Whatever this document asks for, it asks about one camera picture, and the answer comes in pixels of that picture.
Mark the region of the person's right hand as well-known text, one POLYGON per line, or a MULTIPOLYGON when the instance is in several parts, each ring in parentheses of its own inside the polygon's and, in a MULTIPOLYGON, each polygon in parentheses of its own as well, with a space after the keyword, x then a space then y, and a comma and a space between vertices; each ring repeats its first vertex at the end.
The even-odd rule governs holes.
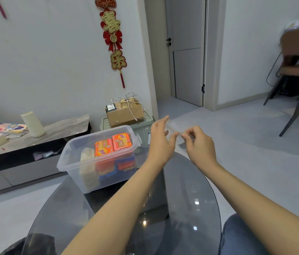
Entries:
POLYGON ((207 175, 209 170, 218 165, 213 139, 200 126, 187 129, 181 136, 190 160, 201 172, 207 175))

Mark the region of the clear plastic bag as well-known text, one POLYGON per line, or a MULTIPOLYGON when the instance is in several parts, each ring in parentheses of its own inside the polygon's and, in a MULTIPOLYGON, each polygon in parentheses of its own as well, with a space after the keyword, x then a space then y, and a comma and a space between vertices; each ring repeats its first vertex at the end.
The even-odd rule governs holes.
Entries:
POLYGON ((185 142, 181 137, 183 133, 189 133, 194 136, 194 146, 190 149, 184 149, 184 151, 186 151, 186 153, 190 156, 192 160, 199 159, 202 156, 203 152, 210 150, 210 147, 212 149, 214 148, 212 138, 207 136, 199 125, 182 129, 177 125, 172 125, 172 120, 169 120, 168 117, 166 117, 165 120, 167 121, 166 126, 168 126, 169 129, 174 130, 174 132, 179 132, 179 136, 177 137, 176 143, 180 148, 185 148, 185 142))

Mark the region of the person's left forearm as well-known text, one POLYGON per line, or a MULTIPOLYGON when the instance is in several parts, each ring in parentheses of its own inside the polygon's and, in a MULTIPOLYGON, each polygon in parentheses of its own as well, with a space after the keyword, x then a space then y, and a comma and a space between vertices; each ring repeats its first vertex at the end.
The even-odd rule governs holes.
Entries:
POLYGON ((79 231, 61 255, 121 255, 146 196, 162 169, 146 160, 79 231))

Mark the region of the person's right forearm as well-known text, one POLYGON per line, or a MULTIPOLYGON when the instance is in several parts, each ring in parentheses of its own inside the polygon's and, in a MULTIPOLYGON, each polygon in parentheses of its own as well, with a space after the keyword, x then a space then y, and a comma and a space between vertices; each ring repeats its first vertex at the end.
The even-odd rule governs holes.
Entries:
POLYGON ((270 255, 299 255, 299 217, 241 181, 218 163, 199 170, 211 180, 270 255))

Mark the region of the pale green storage bin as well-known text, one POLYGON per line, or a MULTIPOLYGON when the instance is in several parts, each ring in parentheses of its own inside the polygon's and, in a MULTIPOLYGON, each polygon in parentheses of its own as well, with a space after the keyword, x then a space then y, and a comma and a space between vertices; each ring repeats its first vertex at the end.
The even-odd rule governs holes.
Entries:
POLYGON ((130 124, 130 127, 133 129, 135 135, 138 134, 141 138, 143 146, 149 146, 150 144, 150 129, 153 123, 153 117, 146 110, 144 110, 144 118, 136 123, 130 124))

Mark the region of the orange snack packet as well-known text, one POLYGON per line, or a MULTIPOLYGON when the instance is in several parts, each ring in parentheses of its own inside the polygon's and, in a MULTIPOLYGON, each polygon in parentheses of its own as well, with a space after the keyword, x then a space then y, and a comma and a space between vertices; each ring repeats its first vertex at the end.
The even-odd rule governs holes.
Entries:
POLYGON ((119 151, 132 146, 132 141, 128 133, 120 133, 112 136, 114 151, 119 151))
POLYGON ((95 142, 95 152, 94 152, 95 157, 99 157, 105 154, 110 154, 113 152, 114 152, 114 145, 113 145, 113 140, 111 138, 107 138, 95 142))

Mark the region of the cardboard box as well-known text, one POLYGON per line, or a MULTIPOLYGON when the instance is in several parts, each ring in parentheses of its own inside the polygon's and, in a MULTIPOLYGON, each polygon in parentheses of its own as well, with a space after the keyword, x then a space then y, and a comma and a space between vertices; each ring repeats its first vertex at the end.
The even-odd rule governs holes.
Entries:
POLYGON ((115 110, 106 113, 111 128, 122 125, 130 125, 144 118, 144 108, 136 105, 126 109, 115 110))

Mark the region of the blue snack packets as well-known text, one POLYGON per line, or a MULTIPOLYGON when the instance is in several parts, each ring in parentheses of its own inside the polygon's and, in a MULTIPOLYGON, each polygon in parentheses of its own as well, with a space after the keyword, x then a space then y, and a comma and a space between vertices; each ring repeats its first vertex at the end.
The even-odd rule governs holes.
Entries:
POLYGON ((109 186, 128 180, 138 169, 135 155, 116 159, 111 169, 99 176, 100 185, 109 186))

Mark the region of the stack of white packets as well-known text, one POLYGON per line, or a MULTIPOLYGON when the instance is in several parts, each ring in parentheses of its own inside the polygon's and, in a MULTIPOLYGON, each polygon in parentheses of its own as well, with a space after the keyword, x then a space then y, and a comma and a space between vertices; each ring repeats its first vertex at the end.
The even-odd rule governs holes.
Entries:
MULTIPOLYGON (((92 148, 84 148, 81 152, 80 161, 86 161, 95 157, 95 150, 92 148)), ((99 185, 98 173, 95 164, 90 163, 80 167, 79 171, 85 188, 90 192, 99 185)))

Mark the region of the grey door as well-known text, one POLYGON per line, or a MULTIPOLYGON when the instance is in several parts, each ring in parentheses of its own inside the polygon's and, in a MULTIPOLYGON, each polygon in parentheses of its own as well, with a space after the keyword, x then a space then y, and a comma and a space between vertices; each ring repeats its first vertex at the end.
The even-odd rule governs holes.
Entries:
POLYGON ((172 96, 203 106, 207 0, 165 0, 172 96))

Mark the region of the person's leg in jeans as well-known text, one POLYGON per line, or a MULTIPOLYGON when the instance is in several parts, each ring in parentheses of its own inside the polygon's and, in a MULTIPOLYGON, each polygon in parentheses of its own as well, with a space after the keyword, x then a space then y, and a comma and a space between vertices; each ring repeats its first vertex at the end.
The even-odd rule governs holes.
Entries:
POLYGON ((238 214, 224 223, 218 255, 269 255, 238 214))

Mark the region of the red and gold hanging decoration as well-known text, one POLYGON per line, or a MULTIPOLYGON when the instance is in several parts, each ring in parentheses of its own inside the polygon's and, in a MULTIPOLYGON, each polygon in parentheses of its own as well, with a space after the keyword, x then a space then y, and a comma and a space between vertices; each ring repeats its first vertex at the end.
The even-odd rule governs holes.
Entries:
POLYGON ((100 8, 100 26, 103 29, 103 38, 108 46, 111 68, 120 74, 122 87, 126 88, 122 69, 127 67, 126 58, 122 52, 123 34, 120 30, 121 22, 117 19, 115 8, 116 0, 95 0, 96 7, 100 8))

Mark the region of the cream cylinder cup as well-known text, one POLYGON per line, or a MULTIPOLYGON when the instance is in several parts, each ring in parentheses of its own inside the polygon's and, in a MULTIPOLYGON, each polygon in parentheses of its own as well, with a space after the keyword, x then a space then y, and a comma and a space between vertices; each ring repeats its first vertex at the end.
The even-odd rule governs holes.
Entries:
POLYGON ((34 138, 42 137, 46 134, 40 120, 37 118, 36 114, 32 111, 24 113, 21 115, 22 120, 29 129, 30 135, 34 138))

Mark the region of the grey low cabinet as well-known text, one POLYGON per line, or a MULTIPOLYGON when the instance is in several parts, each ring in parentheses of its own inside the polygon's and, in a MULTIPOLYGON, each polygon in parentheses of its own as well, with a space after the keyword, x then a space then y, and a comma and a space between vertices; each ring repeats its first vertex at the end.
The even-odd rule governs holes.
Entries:
POLYGON ((89 115, 44 127, 45 134, 13 138, 0 146, 0 193, 60 176, 56 167, 68 141, 92 133, 89 115))

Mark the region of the colourful cards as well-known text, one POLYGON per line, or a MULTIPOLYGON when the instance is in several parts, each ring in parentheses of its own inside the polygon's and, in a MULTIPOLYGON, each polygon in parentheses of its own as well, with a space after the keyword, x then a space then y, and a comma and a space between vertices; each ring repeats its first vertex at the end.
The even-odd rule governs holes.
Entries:
POLYGON ((9 124, 9 123, 1 123, 0 124, 0 133, 26 133, 28 134, 30 131, 25 124, 9 124))

